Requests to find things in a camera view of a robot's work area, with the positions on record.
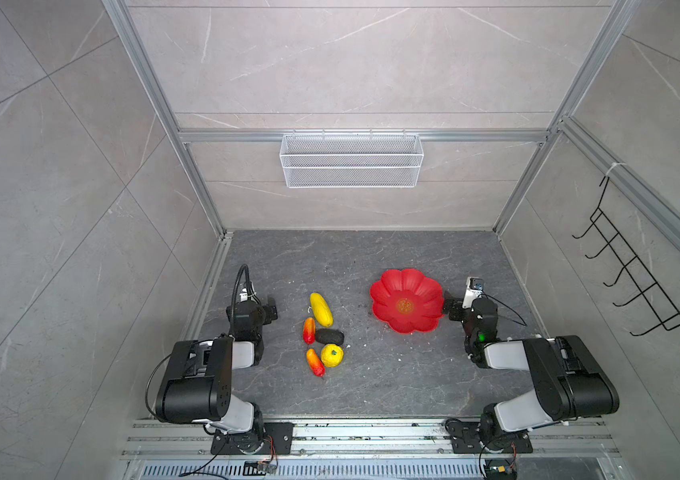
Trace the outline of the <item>red-orange fake mango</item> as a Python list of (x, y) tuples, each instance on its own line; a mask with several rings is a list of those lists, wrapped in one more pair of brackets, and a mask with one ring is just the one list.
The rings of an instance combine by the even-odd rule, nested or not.
[(315, 342), (316, 324), (313, 318), (307, 318), (303, 323), (302, 339), (307, 345)]
[(326, 369), (316, 351), (314, 349), (308, 349), (305, 356), (311, 372), (317, 377), (323, 377)]

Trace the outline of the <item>long yellow fake fruit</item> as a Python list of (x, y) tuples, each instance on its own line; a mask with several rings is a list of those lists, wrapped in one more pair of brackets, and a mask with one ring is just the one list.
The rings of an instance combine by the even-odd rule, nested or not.
[(319, 293), (310, 295), (310, 308), (314, 319), (323, 327), (330, 328), (334, 325), (334, 317), (326, 300)]

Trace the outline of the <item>dark fake avocado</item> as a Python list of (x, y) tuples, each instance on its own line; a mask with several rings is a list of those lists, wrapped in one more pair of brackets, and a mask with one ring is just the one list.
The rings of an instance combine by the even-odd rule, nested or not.
[(342, 346), (345, 343), (345, 335), (339, 330), (321, 328), (315, 333), (315, 341), (324, 345), (334, 344)]

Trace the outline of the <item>round yellow fake lemon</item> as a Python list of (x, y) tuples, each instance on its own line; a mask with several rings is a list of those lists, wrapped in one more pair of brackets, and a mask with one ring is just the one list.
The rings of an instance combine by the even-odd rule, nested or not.
[(321, 350), (321, 361), (327, 368), (333, 368), (344, 360), (344, 350), (336, 344), (326, 344)]

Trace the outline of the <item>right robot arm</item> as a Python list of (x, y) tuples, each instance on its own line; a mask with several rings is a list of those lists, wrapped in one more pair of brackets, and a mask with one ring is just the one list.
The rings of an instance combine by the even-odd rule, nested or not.
[(498, 306), (486, 294), (467, 300), (447, 294), (442, 312), (461, 323), (466, 353), (478, 368), (524, 371), (532, 381), (530, 391), (485, 406), (476, 422), (447, 419), (455, 452), (530, 453), (531, 430), (619, 409), (617, 389), (580, 337), (502, 340)]

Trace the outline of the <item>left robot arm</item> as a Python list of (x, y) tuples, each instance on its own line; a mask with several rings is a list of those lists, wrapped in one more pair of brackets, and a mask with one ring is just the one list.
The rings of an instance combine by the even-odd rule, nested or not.
[(225, 313), (227, 332), (175, 343), (156, 366), (164, 373), (155, 392), (146, 386), (144, 403), (161, 422), (202, 426), (216, 448), (254, 454), (267, 443), (263, 415), (233, 393), (233, 372), (260, 363), (263, 328), (278, 319), (278, 311), (273, 299), (257, 296), (246, 264), (238, 269)]

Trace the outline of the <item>red flower-shaped fruit bowl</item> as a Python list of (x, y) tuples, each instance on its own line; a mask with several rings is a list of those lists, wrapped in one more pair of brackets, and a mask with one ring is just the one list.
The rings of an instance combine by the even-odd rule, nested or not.
[(442, 286), (417, 269), (385, 271), (369, 290), (374, 316), (399, 334), (427, 333), (442, 318)]

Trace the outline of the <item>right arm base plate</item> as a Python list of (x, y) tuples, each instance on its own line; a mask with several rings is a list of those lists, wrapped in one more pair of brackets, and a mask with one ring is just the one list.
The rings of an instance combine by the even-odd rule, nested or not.
[(504, 432), (479, 421), (447, 419), (444, 428), (455, 454), (518, 453), (529, 454), (533, 446), (526, 432)]

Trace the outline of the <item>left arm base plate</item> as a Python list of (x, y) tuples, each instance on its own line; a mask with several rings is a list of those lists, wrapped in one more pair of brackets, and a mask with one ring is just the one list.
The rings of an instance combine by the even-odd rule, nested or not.
[(290, 422), (265, 422), (255, 425), (246, 433), (223, 434), (216, 431), (212, 436), (211, 454), (266, 455), (274, 451), (277, 456), (291, 452), (295, 424)]

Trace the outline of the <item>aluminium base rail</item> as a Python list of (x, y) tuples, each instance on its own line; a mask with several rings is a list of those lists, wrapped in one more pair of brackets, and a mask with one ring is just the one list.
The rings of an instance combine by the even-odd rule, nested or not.
[(507, 441), (478, 440), (478, 420), (272, 417), (254, 454), (191, 425), (138, 420), (113, 479), (629, 479), (601, 419), (572, 421)]

